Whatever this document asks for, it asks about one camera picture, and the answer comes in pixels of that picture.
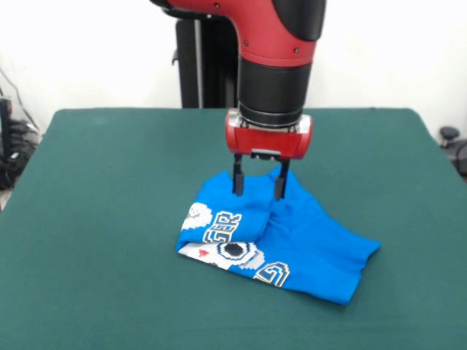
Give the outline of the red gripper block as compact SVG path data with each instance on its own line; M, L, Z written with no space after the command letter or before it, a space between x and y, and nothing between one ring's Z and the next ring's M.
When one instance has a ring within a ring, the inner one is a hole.
M301 115L298 123L286 128L262 128L248 123L236 109L229 109L225 119L225 137L229 151L234 155L233 193L242 196L244 173L242 155L265 155L279 158L279 175L275 180L274 199L285 197L290 159L302 159L311 142L313 119Z

